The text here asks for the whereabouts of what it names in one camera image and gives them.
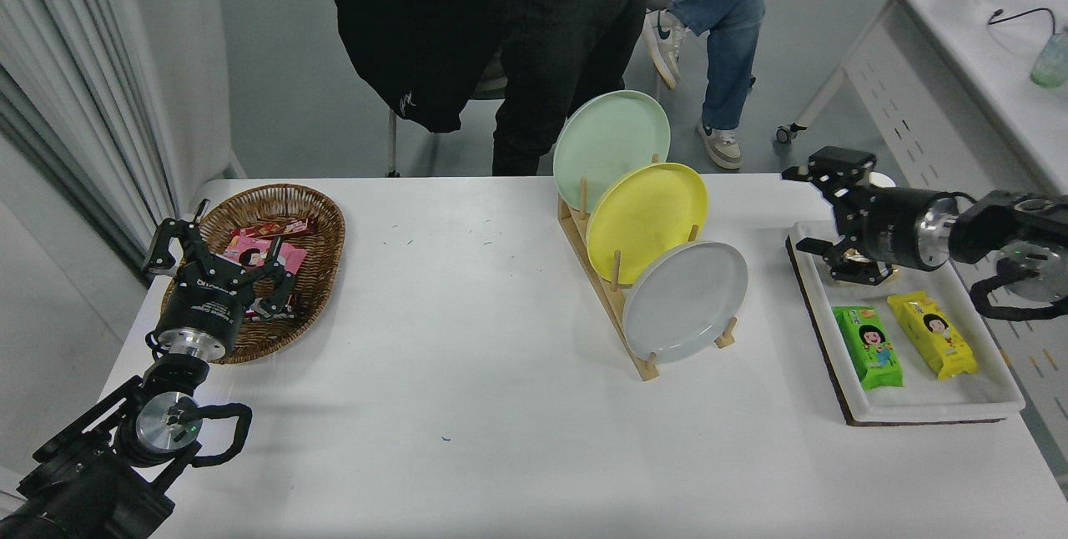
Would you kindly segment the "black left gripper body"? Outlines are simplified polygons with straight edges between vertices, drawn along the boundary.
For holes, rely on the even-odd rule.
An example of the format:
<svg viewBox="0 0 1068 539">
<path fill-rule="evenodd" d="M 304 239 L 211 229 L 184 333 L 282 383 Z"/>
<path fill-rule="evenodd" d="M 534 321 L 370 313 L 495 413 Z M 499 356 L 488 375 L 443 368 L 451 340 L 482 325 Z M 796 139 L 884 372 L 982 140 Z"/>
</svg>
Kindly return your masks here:
<svg viewBox="0 0 1068 539">
<path fill-rule="evenodd" d="M 211 349 L 233 349 L 253 302 L 251 285 L 225 275 L 204 280 L 197 269 L 180 269 L 174 283 L 154 330 L 156 344 L 170 349 L 179 339 L 207 336 Z"/>
</svg>

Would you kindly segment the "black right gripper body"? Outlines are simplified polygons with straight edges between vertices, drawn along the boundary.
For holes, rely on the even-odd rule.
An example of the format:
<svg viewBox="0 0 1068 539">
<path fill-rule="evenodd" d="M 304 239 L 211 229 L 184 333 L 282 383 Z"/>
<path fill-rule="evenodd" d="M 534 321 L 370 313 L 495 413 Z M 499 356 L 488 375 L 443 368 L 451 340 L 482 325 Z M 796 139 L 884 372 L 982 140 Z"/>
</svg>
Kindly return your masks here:
<svg viewBox="0 0 1068 539">
<path fill-rule="evenodd" d="M 918 222 L 929 211 L 927 190 L 853 188 L 844 203 L 854 209 L 844 236 L 855 237 L 860 254 L 874 261 L 928 269 L 918 249 Z"/>
</svg>

